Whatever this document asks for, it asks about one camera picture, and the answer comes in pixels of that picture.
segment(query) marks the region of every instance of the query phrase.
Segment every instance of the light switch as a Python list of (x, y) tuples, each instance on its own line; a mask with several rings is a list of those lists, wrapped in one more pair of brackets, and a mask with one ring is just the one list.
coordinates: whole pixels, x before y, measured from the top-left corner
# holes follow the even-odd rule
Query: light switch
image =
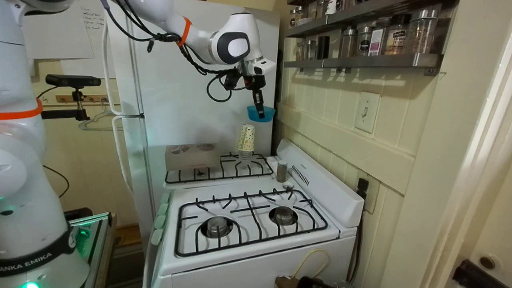
[(380, 95), (369, 92), (361, 92), (357, 102), (355, 115), (355, 127), (368, 133), (373, 133), (375, 118), (379, 107)]
[(373, 178), (361, 170), (357, 172), (357, 181), (359, 181), (359, 178), (366, 179), (366, 181), (370, 183), (368, 185), (368, 190), (366, 191), (365, 210), (368, 211), (368, 213), (373, 214), (373, 211), (375, 210), (375, 203), (377, 201), (377, 195), (379, 194), (380, 190), (380, 182), (379, 180)]

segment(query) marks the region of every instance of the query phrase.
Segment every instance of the burner cap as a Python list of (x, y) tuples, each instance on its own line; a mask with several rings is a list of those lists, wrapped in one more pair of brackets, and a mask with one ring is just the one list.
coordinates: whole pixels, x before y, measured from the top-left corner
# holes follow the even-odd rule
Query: burner cap
[(224, 237), (233, 230), (233, 221), (226, 217), (213, 217), (202, 224), (201, 232), (208, 238)]
[(281, 206), (270, 210), (268, 214), (272, 222), (279, 225), (293, 225), (297, 222), (297, 213), (289, 207)]

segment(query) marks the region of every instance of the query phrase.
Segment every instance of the polka dot paper cup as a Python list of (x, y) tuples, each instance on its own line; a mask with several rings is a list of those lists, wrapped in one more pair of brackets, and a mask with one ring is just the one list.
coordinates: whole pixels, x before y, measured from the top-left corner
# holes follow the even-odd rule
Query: polka dot paper cup
[(242, 125), (240, 138), (238, 139), (238, 150), (244, 152), (254, 151), (254, 126)]

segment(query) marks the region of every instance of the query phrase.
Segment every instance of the white refrigerator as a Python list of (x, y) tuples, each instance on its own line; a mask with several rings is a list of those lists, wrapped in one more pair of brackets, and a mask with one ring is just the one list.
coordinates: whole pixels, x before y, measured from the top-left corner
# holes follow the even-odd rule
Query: white refrigerator
[[(277, 62), (279, 15), (270, 11), (228, 6), (203, 1), (176, 0), (176, 10), (201, 30), (217, 31), (233, 13), (247, 11), (258, 22), (264, 56)], [(147, 34), (130, 24), (118, 7), (112, 7), (115, 18), (137, 37)], [(162, 32), (149, 23), (153, 32)], [(200, 75), (186, 61), (174, 43), (156, 42), (151, 53), (147, 43), (129, 40), (108, 21), (109, 40), (116, 71), (121, 117), (128, 163), (127, 184), (133, 191), (143, 243), (150, 236), (159, 199), (165, 192), (165, 148), (168, 145), (217, 142), (222, 153), (236, 152), (241, 125), (255, 126), (255, 153), (270, 155), (272, 122), (252, 122), (247, 106), (253, 105), (252, 92), (233, 91), (230, 101), (217, 103), (206, 94), (213, 75)], [(227, 66), (208, 66), (227, 69)], [(274, 106), (276, 71), (266, 75), (262, 90), (265, 105)], [(243, 86), (241, 79), (238, 87)], [(227, 91), (212, 85), (214, 97), (223, 99)]]

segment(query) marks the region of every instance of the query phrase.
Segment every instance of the black burner grate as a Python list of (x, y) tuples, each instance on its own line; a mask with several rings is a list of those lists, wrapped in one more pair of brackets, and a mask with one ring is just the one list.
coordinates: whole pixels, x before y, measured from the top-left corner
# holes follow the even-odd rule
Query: black burner grate
[[(264, 238), (261, 225), (258, 222), (258, 219), (256, 218), (256, 215), (254, 214), (254, 211), (257, 210), (257, 209), (269, 208), (270, 205), (262, 205), (262, 206), (255, 206), (255, 207), (253, 207), (251, 205), (249, 199), (250, 198), (254, 198), (254, 197), (264, 197), (264, 198), (266, 198), (266, 199), (268, 199), (270, 201), (274, 201), (275, 202), (275, 200), (270, 198), (270, 197), (268, 197), (268, 195), (287, 194), (287, 193), (290, 194), (288, 199), (291, 198), (293, 193), (298, 193), (300, 196), (302, 196), (303, 200), (300, 200), (299, 202), (308, 202), (310, 207), (314, 210), (314, 212), (317, 214), (317, 216), (322, 220), (323, 225), (319, 226), (318, 223), (316, 223), (315, 218), (313, 217), (313, 215), (311, 215), (311, 213), (309, 211), (307, 211), (306, 209), (303, 209), (303, 208), (300, 208), (300, 207), (297, 207), (297, 206), (293, 206), (294, 209), (297, 209), (297, 210), (300, 210), (300, 211), (306, 213), (311, 218), (311, 220), (313, 221), (313, 225), (312, 225), (311, 229), (299, 231), (298, 230), (298, 221), (296, 221), (295, 222), (295, 232), (287, 233), (287, 234), (283, 234), (282, 235), (281, 234), (281, 226), (276, 223), (276, 225), (278, 226), (278, 235), (277, 236), (272, 236), (272, 237)], [(209, 248), (209, 249), (205, 249), (205, 250), (199, 250), (199, 238), (198, 237), (199, 237), (199, 231), (201, 229), (201, 225), (200, 225), (199, 228), (196, 230), (196, 251), (195, 252), (191, 252), (191, 253), (181, 253), (181, 252), (178, 251), (180, 232), (181, 232), (181, 228), (182, 228), (182, 221), (198, 218), (198, 216), (182, 217), (183, 209), (185, 207), (191, 206), (191, 205), (195, 205), (195, 206), (199, 207), (200, 209), (202, 209), (204, 211), (208, 211), (208, 209), (203, 206), (204, 204), (227, 201), (226, 205), (222, 206), (222, 209), (226, 209), (233, 202), (233, 200), (237, 200), (237, 199), (245, 200), (247, 202), (247, 207), (246, 208), (242, 208), (242, 209), (231, 210), (230, 212), (231, 213), (237, 213), (237, 212), (243, 212), (243, 211), (251, 211), (252, 218), (254, 219), (254, 222), (256, 223), (256, 226), (258, 227), (258, 230), (259, 230), (259, 234), (260, 234), (259, 235), (260, 236), (259, 239), (251, 240), (251, 241), (247, 241), (247, 242), (242, 242), (242, 234), (241, 234), (241, 230), (240, 230), (240, 225), (236, 221), (233, 220), (233, 224), (238, 229), (238, 236), (239, 236), (239, 242), (238, 243), (233, 243), (233, 244), (230, 244), (230, 245), (221, 246), (221, 238), (219, 237), (218, 247), (216, 247), (216, 248)], [(260, 190), (259, 193), (257, 193), (257, 194), (250, 194), (250, 195), (247, 194), (246, 192), (244, 192), (244, 196), (238, 196), (238, 197), (232, 197), (231, 194), (229, 194), (229, 197), (227, 197), (227, 198), (215, 198), (215, 196), (213, 196), (212, 200), (207, 200), (207, 201), (199, 201), (196, 198), (195, 202), (187, 203), (187, 204), (184, 204), (184, 205), (182, 205), (180, 207), (180, 210), (179, 210), (179, 213), (178, 213), (178, 219), (179, 219), (179, 222), (178, 222), (178, 231), (176, 233), (175, 253), (176, 253), (176, 255), (181, 256), (181, 257), (200, 255), (200, 254), (220, 251), (220, 250), (224, 250), (224, 249), (228, 249), (228, 248), (235, 248), (235, 247), (250, 245), (250, 244), (254, 244), (254, 243), (260, 243), (260, 242), (264, 242), (264, 241), (270, 241), (270, 240), (274, 240), (274, 239), (285, 238), (285, 237), (290, 237), (290, 236), (304, 234), (304, 233), (310, 233), (310, 232), (313, 232), (313, 231), (324, 230), (324, 229), (327, 228), (327, 222), (325, 221), (325, 218), (322, 216), (322, 214), (313, 205), (313, 200), (308, 199), (301, 191), (299, 191), (299, 190), (292, 190), (290, 188), (288, 188), (287, 190), (282, 190), (282, 191), (278, 191), (278, 190), (276, 190), (274, 188), (273, 191), (269, 192), (269, 193), (263, 193)]]
[[(220, 158), (220, 168), (222, 170), (222, 176), (219, 177), (211, 177), (211, 169), (205, 168), (205, 169), (194, 169), (194, 178), (191, 180), (183, 180), (181, 177), (182, 170), (178, 171), (178, 180), (177, 181), (169, 181), (169, 173), (173, 171), (167, 171), (165, 174), (165, 183), (167, 184), (178, 184), (178, 183), (187, 183), (187, 182), (194, 182), (194, 181), (208, 181), (208, 180), (221, 180), (221, 179), (235, 179), (235, 178), (244, 178), (244, 177), (259, 177), (259, 176), (267, 176), (272, 175), (274, 173), (274, 170), (272, 167), (268, 164), (267, 159), (261, 155), (261, 154), (252, 154), (253, 156), (256, 156), (254, 160), (251, 161), (251, 163), (256, 164), (256, 166), (259, 167), (257, 171), (253, 171), (251, 169), (250, 165), (247, 165), (247, 168), (249, 169), (249, 175), (239, 175), (238, 166), (242, 163), (241, 161), (238, 161), (238, 163), (235, 164), (234, 169), (236, 172), (235, 176), (226, 176), (225, 170), (224, 170), (224, 163), (227, 162), (236, 162), (238, 159), (238, 155), (233, 155), (229, 153), (229, 155), (221, 155)], [(258, 161), (255, 160), (262, 160), (264, 162), (264, 165)], [(208, 170), (208, 177), (197, 179), (197, 175), (204, 173), (202, 170)]]

